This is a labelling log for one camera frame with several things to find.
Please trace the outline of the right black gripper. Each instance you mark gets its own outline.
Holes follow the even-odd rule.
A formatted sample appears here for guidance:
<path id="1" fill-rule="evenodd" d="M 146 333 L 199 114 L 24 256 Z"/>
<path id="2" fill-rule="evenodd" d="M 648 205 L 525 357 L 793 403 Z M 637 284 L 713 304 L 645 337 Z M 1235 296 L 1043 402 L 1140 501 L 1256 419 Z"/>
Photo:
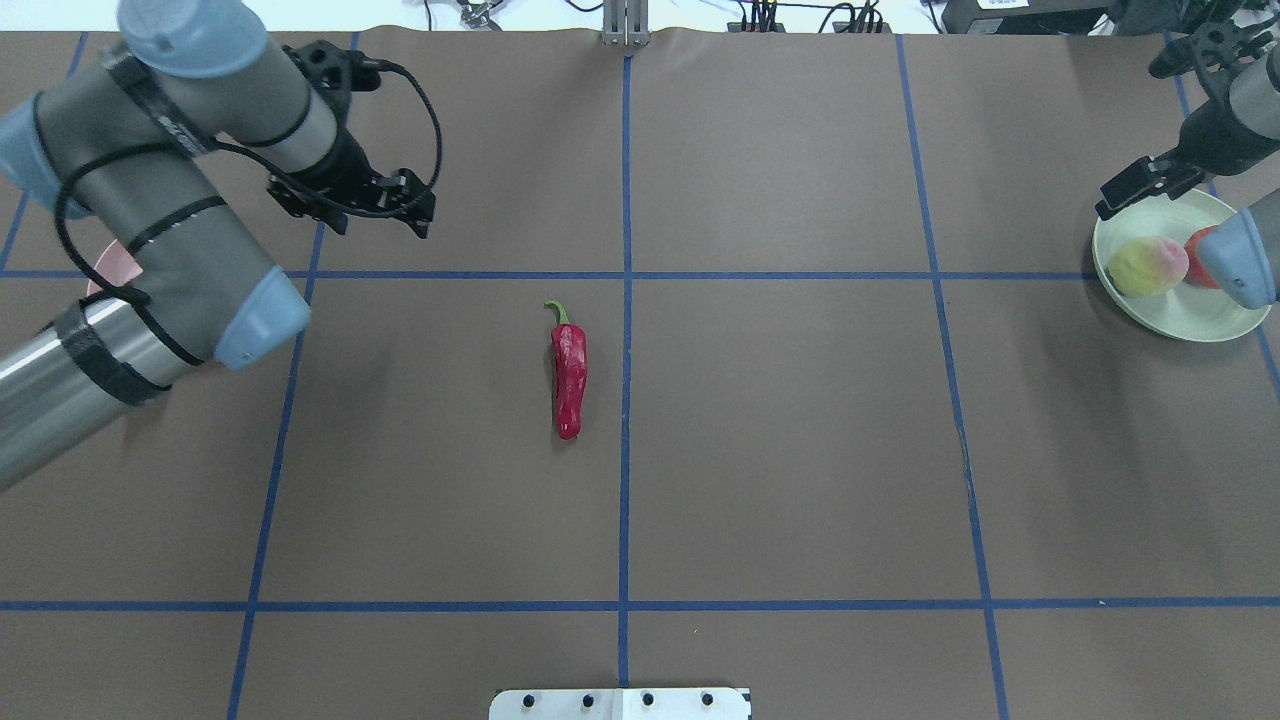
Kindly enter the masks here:
<path id="1" fill-rule="evenodd" d="M 1207 176 L 1239 176 L 1277 152 L 1276 102 L 1206 102 L 1183 123 L 1178 159 L 1142 156 L 1100 187 L 1101 222 L 1157 196 L 1178 200 Z"/>

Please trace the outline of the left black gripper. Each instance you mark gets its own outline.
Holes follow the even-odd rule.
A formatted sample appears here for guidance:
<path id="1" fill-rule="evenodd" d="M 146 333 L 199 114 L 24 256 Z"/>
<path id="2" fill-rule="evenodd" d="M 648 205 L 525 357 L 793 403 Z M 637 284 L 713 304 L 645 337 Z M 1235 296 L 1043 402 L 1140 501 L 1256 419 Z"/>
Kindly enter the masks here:
<path id="1" fill-rule="evenodd" d="M 436 206 L 434 191 L 413 170 L 374 170 L 364 147 L 347 129 L 338 133 L 315 167 L 269 174 L 266 191 L 291 217 L 312 218 L 338 236 L 346 236 L 351 217 L 365 217 L 397 219 L 426 240 Z"/>

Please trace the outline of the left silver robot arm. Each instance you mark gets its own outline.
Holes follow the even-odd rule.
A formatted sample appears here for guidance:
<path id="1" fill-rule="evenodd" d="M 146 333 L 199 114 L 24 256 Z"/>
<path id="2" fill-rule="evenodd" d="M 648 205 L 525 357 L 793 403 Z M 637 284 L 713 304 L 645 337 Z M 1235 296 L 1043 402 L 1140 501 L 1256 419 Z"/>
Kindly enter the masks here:
<path id="1" fill-rule="evenodd" d="M 9 489 L 206 361 L 248 366 L 300 334 L 310 306 L 197 167 L 232 152 L 268 172 L 291 217 L 352 217 L 425 237 L 435 165 L 375 170 L 351 97 L 398 63 L 325 41 L 284 47 L 242 1 L 123 1 L 120 37 L 3 118 L 3 174 L 50 211 L 93 291 L 3 359 Z"/>

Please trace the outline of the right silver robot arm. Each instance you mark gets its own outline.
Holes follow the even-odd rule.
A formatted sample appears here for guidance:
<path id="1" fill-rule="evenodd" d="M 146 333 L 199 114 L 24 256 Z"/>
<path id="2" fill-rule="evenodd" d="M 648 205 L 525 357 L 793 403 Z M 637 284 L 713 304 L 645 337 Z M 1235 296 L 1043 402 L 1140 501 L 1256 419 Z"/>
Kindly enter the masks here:
<path id="1" fill-rule="evenodd" d="M 1094 210 L 1108 220 L 1158 195 L 1179 199 L 1212 177 L 1239 176 L 1277 154 L 1277 50 L 1240 60 L 1235 53 L 1190 51 L 1204 102 L 1181 123 L 1176 143 L 1140 156 L 1100 188 Z M 1208 275 L 1239 306 L 1277 302 L 1277 192 L 1243 208 L 1199 243 Z"/>

